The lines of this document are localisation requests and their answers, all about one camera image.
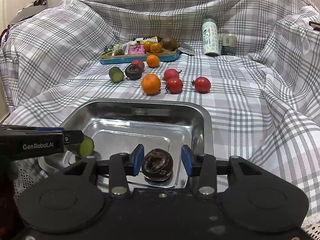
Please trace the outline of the green cucumber piece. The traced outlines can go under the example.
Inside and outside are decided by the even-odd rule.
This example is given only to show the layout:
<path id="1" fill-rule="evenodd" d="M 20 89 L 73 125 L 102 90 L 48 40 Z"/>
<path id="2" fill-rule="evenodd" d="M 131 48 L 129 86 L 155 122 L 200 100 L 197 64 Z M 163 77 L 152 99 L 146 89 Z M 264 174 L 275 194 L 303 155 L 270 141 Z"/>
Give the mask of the green cucumber piece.
<path id="1" fill-rule="evenodd" d="M 82 143 L 76 145 L 65 146 L 66 150 L 72 152 L 79 158 L 86 158 L 94 152 L 94 141 L 92 138 L 84 135 Z"/>
<path id="2" fill-rule="evenodd" d="M 113 83 L 120 83 L 124 79 L 124 73 L 118 67 L 112 67 L 109 70 L 108 74 Z"/>

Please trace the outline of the green cucumber piece on cloth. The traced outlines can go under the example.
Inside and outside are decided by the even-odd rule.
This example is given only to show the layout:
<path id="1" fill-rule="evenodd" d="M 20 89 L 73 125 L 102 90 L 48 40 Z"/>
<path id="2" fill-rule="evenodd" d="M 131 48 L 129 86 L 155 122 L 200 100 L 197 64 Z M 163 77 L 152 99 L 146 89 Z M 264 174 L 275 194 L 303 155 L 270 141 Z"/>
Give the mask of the green cucumber piece on cloth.
<path id="1" fill-rule="evenodd" d="M 109 70 L 108 74 L 113 83 L 120 83 L 124 79 L 124 73 L 118 67 L 112 67 Z"/>

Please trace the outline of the red fruit behind mangosteen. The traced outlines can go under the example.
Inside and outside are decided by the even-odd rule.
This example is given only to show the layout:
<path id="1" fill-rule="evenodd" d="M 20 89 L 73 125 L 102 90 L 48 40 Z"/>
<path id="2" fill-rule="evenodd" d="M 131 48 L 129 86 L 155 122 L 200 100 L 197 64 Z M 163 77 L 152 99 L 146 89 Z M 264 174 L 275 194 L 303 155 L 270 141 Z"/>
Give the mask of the red fruit behind mangosteen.
<path id="1" fill-rule="evenodd" d="M 144 72 L 145 64 L 142 60 L 133 60 L 131 63 L 137 65 Z"/>

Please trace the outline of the green white can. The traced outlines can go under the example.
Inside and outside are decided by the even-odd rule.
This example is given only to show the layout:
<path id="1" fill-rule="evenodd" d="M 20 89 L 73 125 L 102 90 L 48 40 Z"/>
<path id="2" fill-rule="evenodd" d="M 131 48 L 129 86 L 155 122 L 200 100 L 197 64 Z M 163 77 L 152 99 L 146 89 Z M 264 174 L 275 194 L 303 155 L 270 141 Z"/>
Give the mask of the green white can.
<path id="1" fill-rule="evenodd" d="M 236 55 L 236 43 L 237 38 L 233 34 L 223 34 L 222 35 L 222 47 L 221 47 L 221 55 Z"/>

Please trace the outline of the dark mangosteen on cloth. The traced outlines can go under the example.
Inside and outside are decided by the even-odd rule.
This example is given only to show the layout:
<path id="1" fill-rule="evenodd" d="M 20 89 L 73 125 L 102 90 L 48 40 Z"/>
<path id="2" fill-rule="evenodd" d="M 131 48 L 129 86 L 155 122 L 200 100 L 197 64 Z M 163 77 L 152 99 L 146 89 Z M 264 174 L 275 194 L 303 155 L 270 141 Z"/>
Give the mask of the dark mangosteen on cloth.
<path id="1" fill-rule="evenodd" d="M 139 80 L 142 77 L 142 70 L 136 64 L 129 64 L 125 69 L 125 75 L 130 80 Z"/>

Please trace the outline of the brown kiwi fruit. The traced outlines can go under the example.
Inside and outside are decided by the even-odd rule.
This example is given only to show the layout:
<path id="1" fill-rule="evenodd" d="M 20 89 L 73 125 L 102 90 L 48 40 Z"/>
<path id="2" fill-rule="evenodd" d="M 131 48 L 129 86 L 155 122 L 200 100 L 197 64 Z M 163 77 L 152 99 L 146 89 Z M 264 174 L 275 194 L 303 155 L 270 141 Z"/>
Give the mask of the brown kiwi fruit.
<path id="1" fill-rule="evenodd" d="M 164 37 L 161 39 L 161 46 L 163 49 L 175 51 L 180 44 L 172 37 Z"/>

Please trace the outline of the small orange in teal tray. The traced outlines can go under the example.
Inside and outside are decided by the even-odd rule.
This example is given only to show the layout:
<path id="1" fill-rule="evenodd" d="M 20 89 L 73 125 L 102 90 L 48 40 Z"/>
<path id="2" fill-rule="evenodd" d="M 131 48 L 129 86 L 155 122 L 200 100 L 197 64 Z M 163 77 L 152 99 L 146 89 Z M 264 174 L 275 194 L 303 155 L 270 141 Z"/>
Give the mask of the small orange in teal tray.
<path id="1" fill-rule="evenodd" d="M 162 45 L 160 43 L 152 43 L 150 45 L 150 52 L 151 53 L 161 53 L 162 52 Z"/>

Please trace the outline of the pink red fruit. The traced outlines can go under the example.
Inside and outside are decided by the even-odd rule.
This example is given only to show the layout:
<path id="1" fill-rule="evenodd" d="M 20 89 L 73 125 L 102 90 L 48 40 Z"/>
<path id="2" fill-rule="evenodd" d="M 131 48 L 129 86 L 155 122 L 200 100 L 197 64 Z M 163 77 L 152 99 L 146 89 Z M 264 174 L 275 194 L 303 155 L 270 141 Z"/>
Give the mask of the pink red fruit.
<path id="1" fill-rule="evenodd" d="M 170 78 L 172 77 L 177 77 L 179 78 L 180 76 L 180 73 L 181 73 L 181 70 L 175 70 L 175 69 L 167 69 L 165 72 L 164 72 L 164 75 L 163 75 L 163 80 L 164 81 L 168 81 Z"/>

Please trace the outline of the large orange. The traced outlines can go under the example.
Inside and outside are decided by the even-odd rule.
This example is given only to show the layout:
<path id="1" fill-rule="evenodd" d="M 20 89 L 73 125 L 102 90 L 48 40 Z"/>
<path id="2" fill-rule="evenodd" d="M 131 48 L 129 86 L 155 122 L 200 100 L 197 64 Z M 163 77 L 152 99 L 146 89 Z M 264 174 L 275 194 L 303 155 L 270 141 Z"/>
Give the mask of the large orange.
<path id="1" fill-rule="evenodd" d="M 161 91 L 161 81 L 155 74 L 147 74 L 141 81 L 141 87 L 146 95 L 156 95 Z"/>

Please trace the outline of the stainless steel tray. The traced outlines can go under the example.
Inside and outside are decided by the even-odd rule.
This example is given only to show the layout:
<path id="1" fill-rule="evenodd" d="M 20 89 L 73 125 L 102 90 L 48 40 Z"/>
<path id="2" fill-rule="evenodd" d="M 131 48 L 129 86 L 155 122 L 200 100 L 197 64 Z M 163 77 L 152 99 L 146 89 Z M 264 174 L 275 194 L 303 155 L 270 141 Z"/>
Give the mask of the stainless steel tray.
<path id="1" fill-rule="evenodd" d="M 96 99 L 79 106 L 60 124 L 66 130 L 81 130 L 94 141 L 94 156 L 109 159 L 115 153 L 131 153 L 138 145 L 144 151 L 161 148 L 173 158 L 173 173 L 161 183 L 143 173 L 127 177 L 130 189 L 183 188 L 188 177 L 181 161 L 181 147 L 194 153 L 213 153 L 210 114 L 188 102 Z"/>

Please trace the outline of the red tomato middle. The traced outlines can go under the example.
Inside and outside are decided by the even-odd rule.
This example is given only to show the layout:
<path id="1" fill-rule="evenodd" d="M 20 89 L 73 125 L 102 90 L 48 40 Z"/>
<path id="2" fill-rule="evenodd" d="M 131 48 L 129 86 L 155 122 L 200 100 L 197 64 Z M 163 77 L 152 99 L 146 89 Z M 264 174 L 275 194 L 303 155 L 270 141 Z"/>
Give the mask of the red tomato middle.
<path id="1" fill-rule="evenodd" d="M 183 90 L 183 82 L 178 77 L 171 77 L 165 88 L 171 94 L 180 94 Z"/>

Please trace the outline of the teal rectangular tray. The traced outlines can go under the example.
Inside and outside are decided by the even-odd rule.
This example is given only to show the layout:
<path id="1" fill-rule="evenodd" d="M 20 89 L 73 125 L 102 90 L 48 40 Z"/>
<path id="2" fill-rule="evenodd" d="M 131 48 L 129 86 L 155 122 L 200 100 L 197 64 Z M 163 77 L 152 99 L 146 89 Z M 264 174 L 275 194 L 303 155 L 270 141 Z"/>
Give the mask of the teal rectangular tray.
<path id="1" fill-rule="evenodd" d="M 159 57 L 160 62 L 172 62 L 176 61 L 180 55 L 180 51 L 169 51 L 168 53 L 155 54 Z M 133 60 L 142 60 L 146 61 L 148 54 L 136 54 L 136 55 L 120 55 L 120 56 L 111 56 L 103 59 L 100 57 L 101 64 L 120 64 L 120 63 L 131 63 Z"/>

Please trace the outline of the pink snack packet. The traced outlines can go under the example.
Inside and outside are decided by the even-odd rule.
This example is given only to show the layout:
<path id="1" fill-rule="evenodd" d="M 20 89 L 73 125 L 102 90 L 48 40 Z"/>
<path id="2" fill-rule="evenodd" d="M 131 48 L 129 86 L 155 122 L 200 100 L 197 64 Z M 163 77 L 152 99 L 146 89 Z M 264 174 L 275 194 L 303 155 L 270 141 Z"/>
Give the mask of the pink snack packet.
<path id="1" fill-rule="evenodd" d="M 143 44 L 138 44 L 138 45 L 134 45 L 134 46 L 129 46 L 128 49 L 128 54 L 129 55 L 140 55 L 140 54 L 145 54 L 146 51 L 144 49 L 144 45 Z"/>

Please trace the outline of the green snack packet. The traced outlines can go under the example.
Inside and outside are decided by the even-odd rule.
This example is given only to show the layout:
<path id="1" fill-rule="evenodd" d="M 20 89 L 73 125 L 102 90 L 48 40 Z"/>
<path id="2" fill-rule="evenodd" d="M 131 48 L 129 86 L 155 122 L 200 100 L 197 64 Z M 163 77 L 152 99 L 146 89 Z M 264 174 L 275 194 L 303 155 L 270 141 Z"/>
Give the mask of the green snack packet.
<path id="1" fill-rule="evenodd" d="M 113 51 L 113 49 L 114 49 L 114 44 L 111 44 L 109 46 L 105 46 L 104 52 L 109 53 L 109 52 Z"/>

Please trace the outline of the white patterned bottle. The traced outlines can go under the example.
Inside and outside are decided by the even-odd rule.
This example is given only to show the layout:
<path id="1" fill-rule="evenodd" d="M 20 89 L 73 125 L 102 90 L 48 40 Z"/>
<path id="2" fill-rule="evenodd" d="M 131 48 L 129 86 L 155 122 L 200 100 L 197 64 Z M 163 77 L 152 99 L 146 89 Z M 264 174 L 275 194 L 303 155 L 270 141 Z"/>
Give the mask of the white patterned bottle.
<path id="1" fill-rule="evenodd" d="M 216 22 L 212 18 L 203 20 L 202 24 L 203 53 L 207 56 L 219 56 L 219 37 Z"/>

